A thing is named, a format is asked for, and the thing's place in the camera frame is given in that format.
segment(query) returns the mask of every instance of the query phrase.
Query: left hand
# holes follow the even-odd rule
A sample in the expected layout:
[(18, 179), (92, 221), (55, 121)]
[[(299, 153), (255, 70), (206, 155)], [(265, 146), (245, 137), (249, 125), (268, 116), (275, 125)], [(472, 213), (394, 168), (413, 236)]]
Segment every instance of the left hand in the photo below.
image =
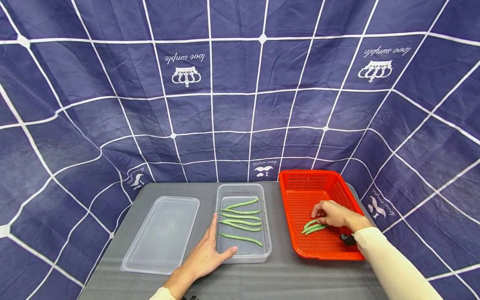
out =
[(215, 213), (210, 228), (207, 229), (204, 237), (195, 246), (182, 266), (185, 270), (189, 270), (197, 279), (213, 272), (238, 250), (238, 247), (231, 247), (223, 253), (216, 251), (216, 224)]
[(231, 247), (223, 253), (216, 251), (215, 213), (204, 237), (198, 242), (183, 265), (173, 272), (164, 287), (168, 288), (176, 299), (181, 299), (195, 280), (213, 272), (225, 260), (232, 257), (237, 250), (238, 247)]

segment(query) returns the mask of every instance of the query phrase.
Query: gray tabletop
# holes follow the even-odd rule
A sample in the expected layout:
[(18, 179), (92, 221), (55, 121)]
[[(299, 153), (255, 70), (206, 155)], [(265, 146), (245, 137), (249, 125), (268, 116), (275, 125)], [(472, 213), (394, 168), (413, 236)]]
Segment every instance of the gray tabletop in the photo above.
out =
[[(185, 257), (204, 235), (215, 211), (221, 183), (150, 183), (142, 188), (117, 234), (85, 287), (80, 300), (147, 300), (167, 276), (120, 271), (120, 264), (152, 204), (160, 196), (200, 200)], [(292, 248), (277, 182), (265, 191), (272, 254), (263, 264), (227, 264), (197, 280), (188, 290), (209, 299), (387, 299), (367, 262), (318, 261), (299, 257)]]

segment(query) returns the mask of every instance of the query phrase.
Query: red plastic basket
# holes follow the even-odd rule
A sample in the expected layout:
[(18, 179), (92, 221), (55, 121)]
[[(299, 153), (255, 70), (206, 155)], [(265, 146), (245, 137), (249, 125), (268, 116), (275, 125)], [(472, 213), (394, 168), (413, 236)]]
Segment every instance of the red plastic basket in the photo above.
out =
[(345, 246), (340, 234), (351, 234), (346, 228), (328, 227), (303, 235), (303, 226), (312, 220), (313, 206), (320, 200), (334, 200), (363, 215), (343, 178), (334, 171), (285, 170), (280, 172), (280, 189), (288, 229), (295, 252), (304, 258), (320, 260), (365, 260), (357, 246)]

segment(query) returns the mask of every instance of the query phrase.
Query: human hand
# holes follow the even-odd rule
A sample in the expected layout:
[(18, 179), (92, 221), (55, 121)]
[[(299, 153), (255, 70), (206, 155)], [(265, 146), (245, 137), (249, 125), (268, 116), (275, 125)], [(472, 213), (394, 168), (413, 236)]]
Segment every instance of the human hand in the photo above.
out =
[(194, 274), (196, 278), (213, 272), (238, 250), (238, 247), (230, 247), (223, 253), (216, 251), (216, 218), (215, 213), (210, 228), (207, 229), (204, 237), (198, 242), (183, 264), (183, 267)]
[(370, 221), (362, 215), (341, 206), (333, 200), (320, 201), (312, 210), (312, 218), (318, 218), (318, 223), (333, 227), (347, 226), (352, 232), (371, 227)]
[(228, 248), (223, 253), (216, 251), (216, 213), (204, 237), (190, 252), (187, 260), (176, 269), (164, 284), (175, 299), (181, 299), (192, 283), (217, 269), (226, 259), (232, 257), (238, 247)]

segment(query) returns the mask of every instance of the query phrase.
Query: clear plastic container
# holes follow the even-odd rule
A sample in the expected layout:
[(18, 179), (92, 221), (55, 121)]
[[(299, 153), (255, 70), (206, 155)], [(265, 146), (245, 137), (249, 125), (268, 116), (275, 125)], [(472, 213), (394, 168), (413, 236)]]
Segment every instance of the clear plastic container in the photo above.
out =
[(163, 196), (153, 204), (120, 269), (170, 275), (185, 255), (200, 202), (196, 198)]
[(241, 237), (247, 237), (260, 241), (264, 246), (244, 241), (234, 240), (222, 237), (217, 234), (216, 238), (216, 250), (219, 253), (224, 252), (226, 249), (238, 246), (238, 252), (230, 259), (224, 261), (224, 264), (256, 264), (264, 263), (270, 253), (272, 253), (272, 239), (270, 238), (270, 228), (268, 226), (267, 209), (265, 205), (265, 194), (263, 187), (258, 183), (231, 183), (222, 184), (218, 187), (216, 192), (216, 211), (218, 213), (218, 221), (228, 219), (220, 215), (223, 212), (221, 209), (232, 204), (242, 203), (250, 201), (259, 197), (260, 200), (256, 203), (239, 206), (234, 208), (239, 211), (253, 211), (260, 209), (261, 212), (253, 216), (257, 216), (262, 220), (262, 231), (250, 232), (242, 229), (232, 227), (230, 225), (219, 223), (217, 231), (225, 234), (231, 234)]

